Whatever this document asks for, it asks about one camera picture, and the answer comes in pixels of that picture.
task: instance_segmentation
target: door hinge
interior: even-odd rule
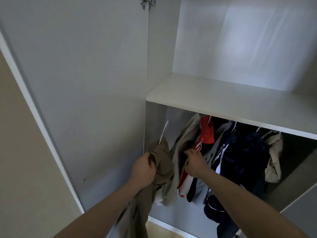
[[[156,6],[156,0],[141,0],[141,7],[145,10],[146,4],[149,3],[149,10]]]

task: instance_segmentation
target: wooden floor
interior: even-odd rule
[[[150,221],[146,223],[146,228],[149,238],[184,238],[183,236],[167,230]]]

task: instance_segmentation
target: closet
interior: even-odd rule
[[[128,179],[167,120],[171,148],[195,113],[282,132],[282,181],[265,198],[279,211],[317,182],[317,0],[156,0],[150,10],[1,0],[0,13],[0,48],[85,210]],[[150,216],[216,237],[184,198]]]

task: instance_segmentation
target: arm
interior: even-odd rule
[[[210,169],[201,153],[194,149],[185,153],[189,162],[185,171],[204,181],[248,238],[309,238],[263,200]]]
[[[142,188],[152,183],[156,170],[149,153],[141,156],[133,165],[129,181],[117,191],[82,214],[54,238],[105,238],[117,218]]]

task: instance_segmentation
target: white shelf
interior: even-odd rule
[[[146,100],[317,139],[317,100],[312,97],[172,73]]]

